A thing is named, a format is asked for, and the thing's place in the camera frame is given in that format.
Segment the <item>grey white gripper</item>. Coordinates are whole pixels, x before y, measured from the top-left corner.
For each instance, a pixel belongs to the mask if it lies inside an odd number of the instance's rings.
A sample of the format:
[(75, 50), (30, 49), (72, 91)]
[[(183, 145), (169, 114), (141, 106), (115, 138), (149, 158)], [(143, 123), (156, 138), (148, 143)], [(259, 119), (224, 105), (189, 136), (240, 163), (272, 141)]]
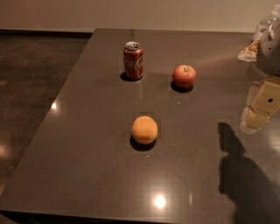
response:
[(280, 20), (275, 20), (262, 35), (256, 63), (263, 73), (275, 75), (261, 83), (252, 108), (243, 111), (244, 125), (259, 130), (280, 109)]

